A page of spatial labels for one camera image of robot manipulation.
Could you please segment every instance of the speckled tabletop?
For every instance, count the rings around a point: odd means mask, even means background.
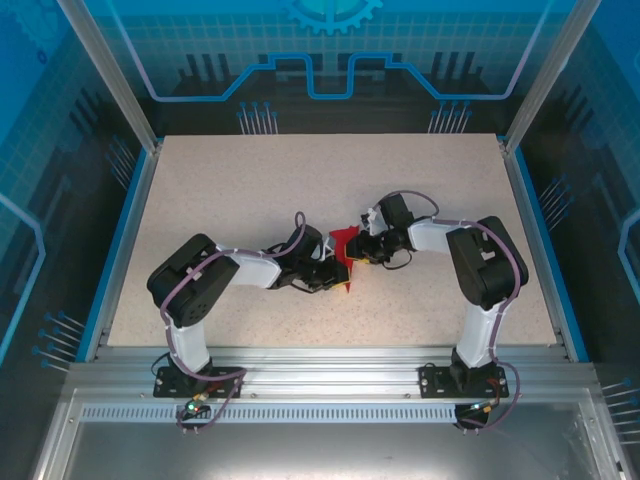
[[[167,137],[109,336],[112,346],[163,346],[147,278],[195,233],[226,246],[266,248],[303,210],[321,232],[357,225],[389,191],[428,193],[441,218],[499,216],[531,272],[510,309],[502,344],[555,338],[493,135]],[[429,213],[407,197],[416,216]],[[448,255],[420,252],[398,271],[356,264],[351,293],[228,288],[206,318],[209,345],[452,345],[464,297]]]

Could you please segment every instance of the blue enclosure wall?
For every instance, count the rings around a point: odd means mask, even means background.
[[[248,114],[259,120],[268,102],[280,133],[504,133],[573,3],[88,6],[159,135],[242,133],[236,115],[252,101]]]
[[[20,479],[141,152],[55,2],[0,0],[0,72],[0,477]]]
[[[522,144],[605,384],[640,375],[639,24],[637,1],[603,0]]]

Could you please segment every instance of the vent slot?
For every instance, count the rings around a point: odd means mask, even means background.
[[[173,423],[183,405],[93,404],[82,411],[83,422]],[[212,405],[213,412],[219,405]],[[193,422],[205,422],[213,412]],[[232,404],[221,423],[453,423],[455,405],[393,404]]]

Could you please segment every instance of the red object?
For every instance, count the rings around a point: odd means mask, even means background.
[[[351,288],[351,270],[353,269],[353,260],[347,258],[345,249],[347,247],[347,243],[349,243],[352,238],[355,238],[358,235],[359,231],[359,227],[349,227],[342,230],[334,230],[332,232],[329,232],[329,235],[331,235],[336,240],[336,259],[349,269],[349,281],[345,283],[345,287],[347,287],[347,293],[349,293],[349,290]]]

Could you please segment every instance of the aluminum frame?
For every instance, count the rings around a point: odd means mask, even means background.
[[[527,92],[507,132],[507,151],[515,152],[524,138],[540,107],[556,83],[558,76],[569,61],[569,57],[591,23],[602,0],[577,0],[547,55],[536,79]]]
[[[216,365],[243,365],[249,370],[242,398],[233,403],[236,406],[261,404],[285,409],[292,404],[297,408],[384,404],[398,410],[474,400],[420,398],[417,367],[427,361],[447,365],[450,351],[450,347],[223,347],[211,349],[211,354]],[[83,420],[85,408],[179,405],[181,402],[173,399],[152,397],[154,377],[149,366],[163,352],[162,348],[106,347],[100,349],[94,362],[72,365],[33,478],[64,478],[78,426],[87,421]],[[606,405],[593,365],[568,362],[559,346],[503,347],[500,352],[520,371],[522,404],[580,406],[584,423],[581,428],[588,432],[598,471],[604,479],[615,478],[613,447],[604,430],[608,421]],[[135,417],[117,421],[137,423]],[[166,417],[166,422],[173,419]]]
[[[138,100],[83,0],[58,0],[102,80],[129,122],[142,148],[155,154],[157,141]]]
[[[599,3],[600,0],[584,0],[574,7],[509,129],[508,154],[505,159],[549,305],[551,320],[562,335],[557,345],[501,347],[500,355],[514,363],[521,372],[523,385],[520,402],[579,405],[597,468],[602,478],[613,479],[618,477],[614,459],[615,436],[611,438],[611,419],[608,417],[593,366],[568,361],[567,354],[575,359],[570,332],[554,288],[548,260],[545,260],[540,233],[524,190],[522,174],[513,158],[515,147],[533,121]],[[59,0],[59,4],[143,147],[150,153],[155,153],[157,144],[153,131],[86,6],[82,0]],[[33,478],[55,480],[64,477],[85,406],[104,403],[175,404],[171,399],[151,397],[153,376],[149,372],[149,366],[157,356],[164,353],[164,349],[111,348],[99,345],[98,342],[100,335],[108,330],[113,320],[152,178],[153,168],[142,172],[132,214],[125,227],[121,251],[118,251],[114,274],[109,279],[99,323],[92,338],[92,348],[86,358],[90,363],[74,364],[70,368]],[[562,337],[567,340],[568,352],[562,344]],[[211,349],[211,354],[217,365],[242,365],[249,370],[243,398],[234,404],[384,403],[393,408],[394,405],[464,402],[465,400],[460,399],[420,399],[416,368],[426,362],[447,365],[450,351],[450,347],[216,348]],[[508,377],[513,382],[510,372]]]

